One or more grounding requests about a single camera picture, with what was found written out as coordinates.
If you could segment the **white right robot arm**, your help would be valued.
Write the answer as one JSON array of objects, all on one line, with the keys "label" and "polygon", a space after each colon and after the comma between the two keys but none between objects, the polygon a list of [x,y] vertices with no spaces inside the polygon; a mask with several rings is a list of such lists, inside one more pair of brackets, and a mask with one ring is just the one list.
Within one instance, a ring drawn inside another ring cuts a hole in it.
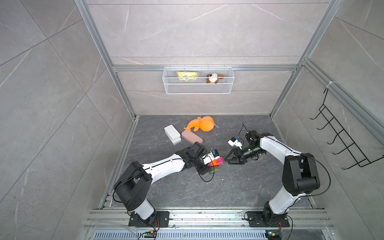
[{"label": "white right robot arm", "polygon": [[233,148],[225,157],[230,165],[244,165],[248,159],[259,159],[259,155],[269,153],[278,159],[283,165],[283,187],[276,196],[268,201],[263,213],[247,212],[248,221],[261,220],[269,227],[284,226],[287,222],[287,212],[300,198],[308,196],[314,190],[320,188],[320,178],[314,156],[297,152],[270,133],[246,133],[249,146]]}]

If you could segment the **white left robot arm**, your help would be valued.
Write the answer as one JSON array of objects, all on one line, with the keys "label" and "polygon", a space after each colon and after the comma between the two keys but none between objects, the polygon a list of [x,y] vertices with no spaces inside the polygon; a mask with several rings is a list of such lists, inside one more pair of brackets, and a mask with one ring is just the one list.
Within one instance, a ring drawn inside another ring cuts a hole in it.
[{"label": "white left robot arm", "polygon": [[199,176],[210,173],[214,170],[214,160],[219,157],[218,150],[208,152],[201,144],[194,143],[191,147],[154,163],[130,163],[113,187],[114,194],[119,197],[118,201],[129,214],[133,214],[129,225],[166,228],[169,212],[156,211],[147,199],[151,185],[168,175],[190,168],[195,168]]}]

